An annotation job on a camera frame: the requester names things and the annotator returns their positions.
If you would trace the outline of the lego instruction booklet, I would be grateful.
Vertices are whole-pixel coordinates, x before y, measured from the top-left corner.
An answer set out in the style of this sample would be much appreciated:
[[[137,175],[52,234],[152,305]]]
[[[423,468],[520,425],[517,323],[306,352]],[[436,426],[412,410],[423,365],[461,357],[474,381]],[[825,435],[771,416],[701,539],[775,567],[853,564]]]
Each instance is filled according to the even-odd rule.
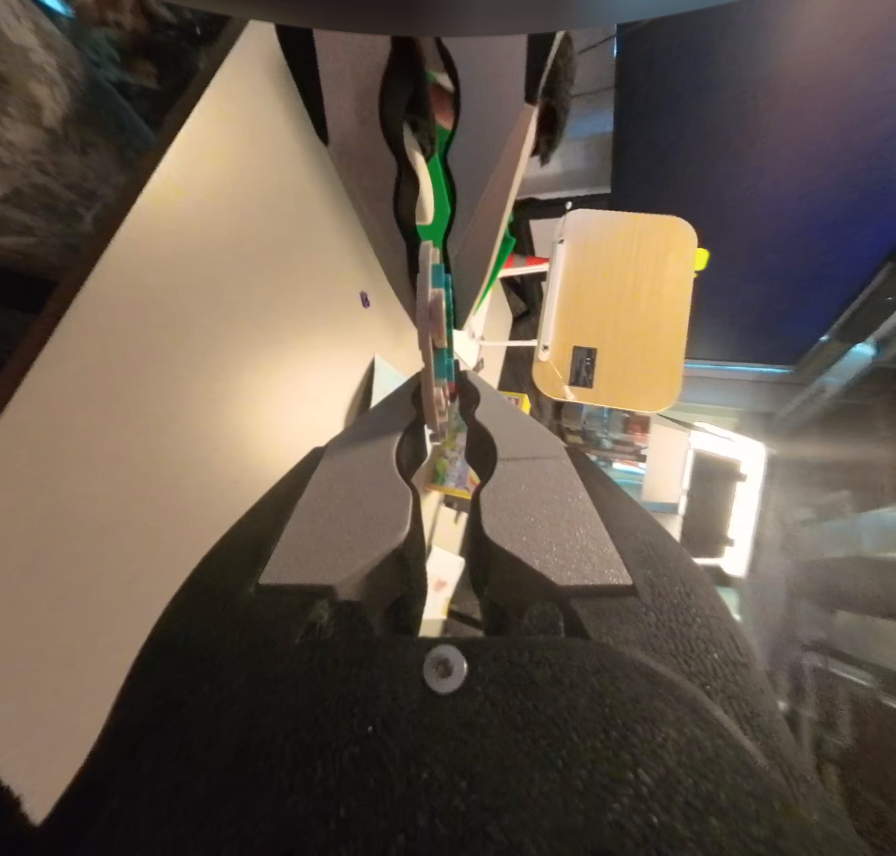
[[[383,402],[393,392],[399,390],[409,380],[414,380],[419,376],[420,371],[416,370],[412,374],[406,374],[395,368],[382,355],[375,353],[372,361],[372,369],[370,374],[369,397],[367,399],[367,408],[373,409],[376,405]]]

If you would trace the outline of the wooden chair white frame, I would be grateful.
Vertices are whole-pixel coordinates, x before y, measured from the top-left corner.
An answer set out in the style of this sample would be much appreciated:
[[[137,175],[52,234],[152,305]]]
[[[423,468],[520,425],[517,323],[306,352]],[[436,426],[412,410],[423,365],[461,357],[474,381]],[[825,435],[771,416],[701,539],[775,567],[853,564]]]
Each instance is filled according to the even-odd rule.
[[[546,262],[537,336],[478,349],[532,349],[532,380],[564,403],[657,414],[680,395],[693,283],[695,229],[671,215],[568,209]]]

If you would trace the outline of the wooden framed picture box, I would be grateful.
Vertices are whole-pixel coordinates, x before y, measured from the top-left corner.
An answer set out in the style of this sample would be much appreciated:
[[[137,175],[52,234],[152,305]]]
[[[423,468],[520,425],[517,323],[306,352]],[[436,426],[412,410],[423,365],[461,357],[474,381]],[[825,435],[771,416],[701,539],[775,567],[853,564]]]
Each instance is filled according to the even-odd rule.
[[[425,487],[446,499],[471,501],[479,477],[466,458],[468,427],[459,405],[458,400],[449,405],[445,437],[431,448],[431,469]]]

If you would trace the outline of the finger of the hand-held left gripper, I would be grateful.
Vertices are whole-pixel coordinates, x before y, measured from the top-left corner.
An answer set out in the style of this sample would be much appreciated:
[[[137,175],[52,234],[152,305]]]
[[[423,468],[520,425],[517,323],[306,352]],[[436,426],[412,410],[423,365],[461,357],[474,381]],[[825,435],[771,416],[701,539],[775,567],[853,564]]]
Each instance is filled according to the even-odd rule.
[[[528,37],[449,36],[458,115],[446,153],[455,206],[446,240],[454,315],[475,313],[496,260],[532,146],[535,106],[526,100]]]
[[[416,319],[420,225],[434,222],[434,123],[420,43],[314,32],[328,150],[400,306]]]

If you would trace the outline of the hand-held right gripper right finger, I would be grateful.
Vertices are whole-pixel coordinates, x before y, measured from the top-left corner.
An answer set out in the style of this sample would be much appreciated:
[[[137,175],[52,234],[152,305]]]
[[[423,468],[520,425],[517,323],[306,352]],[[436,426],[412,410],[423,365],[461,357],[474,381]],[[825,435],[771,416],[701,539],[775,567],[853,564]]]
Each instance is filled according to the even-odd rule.
[[[465,458],[479,483],[467,566],[486,634],[586,634],[633,579],[562,440],[473,371],[461,373]]]

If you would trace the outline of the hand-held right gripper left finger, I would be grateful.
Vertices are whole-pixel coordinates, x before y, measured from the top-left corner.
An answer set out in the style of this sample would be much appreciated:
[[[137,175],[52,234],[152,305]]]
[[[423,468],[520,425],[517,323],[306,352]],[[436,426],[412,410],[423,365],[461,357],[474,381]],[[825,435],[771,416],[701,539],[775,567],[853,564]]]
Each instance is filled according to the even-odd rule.
[[[375,631],[418,634],[426,541],[414,476],[427,460],[422,373],[331,439],[259,585],[351,604]]]

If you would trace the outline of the green plastic bin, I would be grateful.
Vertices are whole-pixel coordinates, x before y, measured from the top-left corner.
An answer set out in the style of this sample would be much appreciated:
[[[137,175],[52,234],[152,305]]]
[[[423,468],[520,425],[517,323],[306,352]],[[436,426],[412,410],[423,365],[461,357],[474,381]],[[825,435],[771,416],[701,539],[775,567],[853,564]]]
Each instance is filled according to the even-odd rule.
[[[529,134],[508,137],[501,158],[490,144],[473,147],[469,161],[475,169],[463,177],[461,148],[454,145],[460,106],[456,84],[442,56],[435,50],[431,56],[424,69],[433,131],[426,194],[433,197],[433,211],[426,223],[418,223],[418,230],[423,242],[442,251],[454,277],[455,299],[473,313],[515,243],[507,229],[519,185],[521,148]]]

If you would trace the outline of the round white lego plate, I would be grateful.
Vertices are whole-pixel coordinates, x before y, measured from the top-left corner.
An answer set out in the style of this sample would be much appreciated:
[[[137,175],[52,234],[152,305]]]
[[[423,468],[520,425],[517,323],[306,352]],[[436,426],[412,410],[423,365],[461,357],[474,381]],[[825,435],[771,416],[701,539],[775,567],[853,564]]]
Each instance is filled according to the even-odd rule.
[[[423,361],[420,396],[424,419],[432,443],[441,443],[457,398],[454,279],[432,241],[420,244],[416,324]]]

